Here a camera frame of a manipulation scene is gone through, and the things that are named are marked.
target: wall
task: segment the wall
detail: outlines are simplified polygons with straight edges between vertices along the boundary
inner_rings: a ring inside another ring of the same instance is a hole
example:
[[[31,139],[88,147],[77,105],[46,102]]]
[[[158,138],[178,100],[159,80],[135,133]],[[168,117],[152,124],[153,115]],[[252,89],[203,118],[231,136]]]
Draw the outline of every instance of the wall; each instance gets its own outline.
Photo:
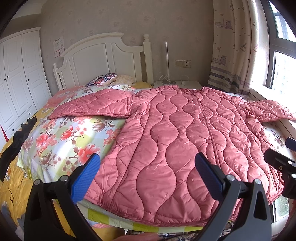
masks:
[[[32,14],[10,20],[7,27],[2,33],[1,38],[4,38],[8,35],[14,34],[22,30],[38,27],[36,21],[39,15],[40,14]]]
[[[90,35],[123,32],[123,42],[142,45],[148,33],[152,43],[154,81],[166,74],[164,41],[168,41],[170,78],[188,75],[206,85],[213,51],[211,0],[48,0],[37,21],[41,26],[41,52],[52,94],[58,91],[53,63],[53,41],[64,36],[65,48]],[[191,60],[190,69],[175,67],[175,60]]]
[[[22,5],[22,7],[15,13],[12,19],[32,14],[40,14],[42,5],[46,1],[47,0],[27,0],[24,5]]]

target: pink quilted fabric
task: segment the pink quilted fabric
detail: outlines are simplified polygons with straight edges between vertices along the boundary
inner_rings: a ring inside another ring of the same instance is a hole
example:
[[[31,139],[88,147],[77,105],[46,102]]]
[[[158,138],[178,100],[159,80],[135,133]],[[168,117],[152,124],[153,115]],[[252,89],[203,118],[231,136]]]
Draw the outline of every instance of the pink quilted fabric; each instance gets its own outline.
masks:
[[[104,89],[58,106],[50,118],[64,115],[128,118],[85,196],[121,217],[154,226],[204,225],[218,202],[194,167],[198,152],[238,180],[260,178],[269,202],[283,190],[281,174],[264,162],[270,145],[260,122],[295,116],[275,101],[243,102],[205,87]]]

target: white wooden headboard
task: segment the white wooden headboard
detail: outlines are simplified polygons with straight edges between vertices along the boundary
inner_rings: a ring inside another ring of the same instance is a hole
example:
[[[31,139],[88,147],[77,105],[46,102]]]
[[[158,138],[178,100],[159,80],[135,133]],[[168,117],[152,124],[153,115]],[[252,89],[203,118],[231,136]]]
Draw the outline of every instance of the white wooden headboard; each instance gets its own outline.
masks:
[[[140,52],[145,54],[147,82],[153,84],[151,43],[144,35],[142,46],[127,46],[122,42],[123,33],[97,34],[73,44],[61,54],[64,63],[54,66],[59,90],[85,85],[106,73],[127,74],[136,82],[142,81]]]

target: window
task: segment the window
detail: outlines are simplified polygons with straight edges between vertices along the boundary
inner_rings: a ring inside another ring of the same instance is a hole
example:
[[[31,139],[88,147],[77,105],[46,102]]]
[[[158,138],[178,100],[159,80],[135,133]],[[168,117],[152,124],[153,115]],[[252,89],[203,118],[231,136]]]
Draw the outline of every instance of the window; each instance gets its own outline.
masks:
[[[274,201],[274,221],[278,221],[289,214],[289,203],[288,199],[284,196],[280,196]]]
[[[295,35],[293,34],[291,28],[289,27],[284,17],[279,13],[279,11],[271,2],[269,2],[269,4],[271,6],[276,21],[278,37],[296,42]]]
[[[276,0],[261,0],[269,33],[269,67],[266,87],[289,108],[296,87],[296,31],[276,8]]]

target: curtain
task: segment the curtain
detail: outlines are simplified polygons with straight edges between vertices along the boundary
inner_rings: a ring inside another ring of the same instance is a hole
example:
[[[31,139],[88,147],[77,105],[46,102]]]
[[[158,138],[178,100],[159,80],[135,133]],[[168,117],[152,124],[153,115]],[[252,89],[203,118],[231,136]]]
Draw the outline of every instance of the curtain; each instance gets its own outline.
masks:
[[[213,0],[214,47],[208,86],[248,94],[258,49],[255,0]]]

